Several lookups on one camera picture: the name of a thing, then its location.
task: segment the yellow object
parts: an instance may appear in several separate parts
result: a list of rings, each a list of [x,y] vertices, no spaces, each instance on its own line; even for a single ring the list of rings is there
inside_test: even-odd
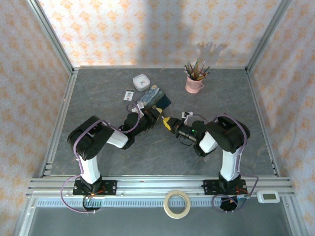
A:
[[[169,121],[170,117],[166,117],[163,119],[163,124],[165,125],[165,127],[171,131],[171,126],[169,126],[168,121]]]
[[[161,108],[156,108],[156,110],[158,111],[158,112],[160,112],[160,114],[162,114],[162,109]]]

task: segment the masking tape roll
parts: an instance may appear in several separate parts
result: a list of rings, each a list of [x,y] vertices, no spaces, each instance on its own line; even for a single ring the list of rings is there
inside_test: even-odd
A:
[[[174,195],[179,195],[181,196],[184,200],[185,200],[185,209],[182,213],[179,213],[179,214],[175,214],[174,212],[171,211],[171,209],[169,208],[168,206],[168,201],[171,197],[173,197]],[[180,190],[173,190],[171,192],[169,192],[165,199],[164,199],[164,203],[163,203],[163,206],[164,206],[164,210],[166,212],[166,214],[173,218],[173,219],[182,219],[184,218],[188,212],[190,211],[190,207],[191,207],[191,203],[190,203],[190,199],[189,197],[187,196],[186,193],[184,193],[183,191],[180,191]]]

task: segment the metal bracket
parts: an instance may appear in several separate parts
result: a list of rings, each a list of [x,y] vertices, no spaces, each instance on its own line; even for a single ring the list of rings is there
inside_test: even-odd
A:
[[[116,195],[117,190],[117,180],[102,180],[101,188],[104,188],[103,192],[98,193],[99,196],[105,196],[105,195]],[[90,193],[86,191],[86,188],[84,188],[83,183],[81,180],[76,180],[73,187],[73,196],[76,195],[89,195]]]
[[[205,179],[201,187],[203,187],[205,195],[217,195],[217,194],[240,195],[240,194],[248,193],[246,181],[244,179],[240,179],[237,185],[233,188],[230,188],[227,192],[224,192],[220,188],[218,179]]]

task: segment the wall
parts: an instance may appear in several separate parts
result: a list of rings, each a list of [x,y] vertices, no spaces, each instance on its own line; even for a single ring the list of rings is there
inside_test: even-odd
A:
[[[2,0],[0,15],[0,234],[12,235],[68,74],[26,0]]]
[[[244,68],[280,0],[39,0],[73,66]]]
[[[253,72],[273,150],[315,232],[315,3],[292,1]]]

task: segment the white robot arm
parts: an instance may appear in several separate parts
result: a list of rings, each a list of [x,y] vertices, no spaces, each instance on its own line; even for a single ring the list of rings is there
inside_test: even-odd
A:
[[[120,131],[92,116],[70,133],[67,141],[80,158],[81,182],[88,192],[95,193],[101,188],[97,154],[103,146],[112,144],[121,149],[129,148],[136,135],[154,126],[161,112],[162,109],[150,108],[144,110],[141,118],[138,113],[129,113]]]
[[[185,124],[187,121],[185,118],[163,119],[166,128],[174,133],[176,138],[184,136],[195,143],[193,148],[199,156],[205,157],[218,145],[223,149],[222,168],[219,173],[220,187],[223,191],[233,188],[240,179],[240,152],[244,148],[244,142],[251,135],[244,124],[238,121],[236,124],[232,119],[223,114],[207,124],[200,120],[194,121],[191,127]]]

